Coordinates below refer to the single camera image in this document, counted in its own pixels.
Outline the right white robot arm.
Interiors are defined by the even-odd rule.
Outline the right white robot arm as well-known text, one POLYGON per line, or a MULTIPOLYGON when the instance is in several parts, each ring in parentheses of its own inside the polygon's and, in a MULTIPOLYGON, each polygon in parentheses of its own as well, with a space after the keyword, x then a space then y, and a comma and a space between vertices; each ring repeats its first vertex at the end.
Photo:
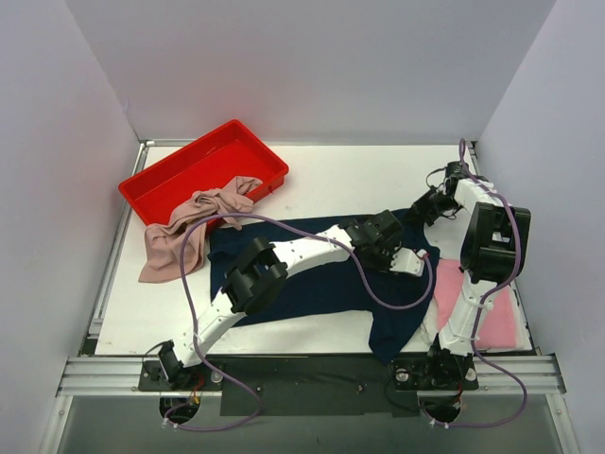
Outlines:
POLYGON ((528 209, 510 205, 465 164, 451 162, 442 170, 443 183, 430 186, 402 218, 406 229, 422 230, 448 212, 470 214, 459 256, 461 290, 422 364, 423 379, 433 387, 467 378, 480 326, 524 267, 531 223, 528 209))

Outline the dusty pink t shirt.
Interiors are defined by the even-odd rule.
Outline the dusty pink t shirt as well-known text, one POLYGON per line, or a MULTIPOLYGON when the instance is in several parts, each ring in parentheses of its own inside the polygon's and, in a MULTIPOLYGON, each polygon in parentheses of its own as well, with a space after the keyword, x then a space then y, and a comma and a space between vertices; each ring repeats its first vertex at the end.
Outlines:
POLYGON ((251 212, 253 201, 247 194, 261 184, 257 178, 236 176, 222 188, 194 192, 172 211, 168 223, 148 225, 144 235, 147 262, 138 281, 161 284, 180 278, 181 271, 201 268, 209 225, 192 226, 211 215, 251 212))

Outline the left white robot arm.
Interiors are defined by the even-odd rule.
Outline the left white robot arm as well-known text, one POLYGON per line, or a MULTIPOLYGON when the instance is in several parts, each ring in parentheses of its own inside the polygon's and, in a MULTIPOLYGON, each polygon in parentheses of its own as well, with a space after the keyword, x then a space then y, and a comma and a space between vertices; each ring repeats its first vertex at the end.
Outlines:
POLYGON ((161 379, 174 390, 188 387, 194 365, 210 348, 244 317, 271 305, 286 279, 303 271, 353 259, 362 268, 420 276, 424 262, 402 246, 402 233, 403 226, 386 210, 364 222, 345 219, 295 240, 254 239, 227 269, 214 300, 193 316, 193 328, 161 344, 161 379))

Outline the navy blue t shirt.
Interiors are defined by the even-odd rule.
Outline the navy blue t shirt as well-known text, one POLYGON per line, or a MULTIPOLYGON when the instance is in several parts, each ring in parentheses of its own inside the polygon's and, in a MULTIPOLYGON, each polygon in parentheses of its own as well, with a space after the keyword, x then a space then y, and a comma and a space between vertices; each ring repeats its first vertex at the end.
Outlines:
POLYGON ((436 285, 434 275, 358 271, 330 263, 286 280, 277 300, 247 316, 214 353, 367 353, 386 364, 417 334, 436 285))

